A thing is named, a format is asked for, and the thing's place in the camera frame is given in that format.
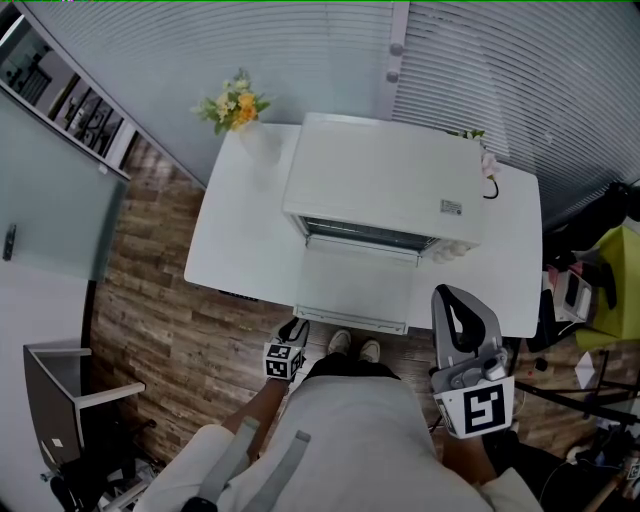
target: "window blind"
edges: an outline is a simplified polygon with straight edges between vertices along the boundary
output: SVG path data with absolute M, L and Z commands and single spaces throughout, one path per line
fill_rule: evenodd
M 382 3 L 22 4 L 106 97 L 202 183 L 222 137 L 189 111 L 239 67 L 273 100 L 262 120 L 307 111 L 374 117 L 392 8 Z
M 633 4 L 412 2 L 392 118 L 486 130 L 551 226 L 640 178 L 639 50 Z

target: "person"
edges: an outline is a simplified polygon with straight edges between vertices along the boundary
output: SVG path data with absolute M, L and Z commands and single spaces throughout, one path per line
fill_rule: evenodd
M 481 437 L 448 437 L 439 462 L 417 397 L 379 362 L 378 342 L 365 343 L 357 361 L 347 356 L 350 345 L 349 331 L 335 333 L 328 355 L 289 397 L 259 459 L 287 394 L 286 381 L 267 381 L 222 425 L 201 428 L 151 483 L 135 512 L 180 511 L 197 495 L 245 417 L 260 422 L 248 449 L 254 462 L 224 486 L 216 503 L 220 511 L 245 510 L 277 470 L 298 431 L 308 434 L 306 450 L 284 479 L 273 506 L 260 510 L 542 510 L 515 470 L 496 475 Z

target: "door handle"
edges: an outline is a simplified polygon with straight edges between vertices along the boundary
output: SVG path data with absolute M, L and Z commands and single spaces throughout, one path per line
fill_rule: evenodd
M 16 242 L 16 224 L 10 224 L 7 234 L 4 237 L 4 248 L 2 249 L 2 259 L 4 261 L 11 261 L 13 256 L 13 246 Z

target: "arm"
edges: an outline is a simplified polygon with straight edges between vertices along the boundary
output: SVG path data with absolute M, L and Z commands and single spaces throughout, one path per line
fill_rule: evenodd
M 471 485 L 483 485 L 497 478 L 480 436 L 457 439 L 447 433 L 442 464 Z
M 238 432 L 242 420 L 246 416 L 260 422 L 260 428 L 258 429 L 256 436 L 249 447 L 248 454 L 250 460 L 255 460 L 262 443 L 264 443 L 265 437 L 271 428 L 271 424 L 278 412 L 278 408 L 282 403 L 282 399 L 287 394 L 289 388 L 289 382 L 285 380 L 271 379 L 262 387 L 256 396 L 251 401 L 240 408 L 237 412 L 229 416 L 222 426 L 235 434 Z

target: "white shirt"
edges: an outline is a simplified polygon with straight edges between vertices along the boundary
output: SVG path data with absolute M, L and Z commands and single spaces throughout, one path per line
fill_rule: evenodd
M 513 470 L 475 488 L 446 469 L 418 400 L 386 377 L 318 376 L 303 382 L 264 456 L 229 482 L 220 511 L 241 511 L 271 475 L 296 432 L 311 436 L 274 511 L 535 511 L 542 509 Z M 178 512 L 233 439 L 220 426 L 200 429 L 154 480 L 135 512 Z

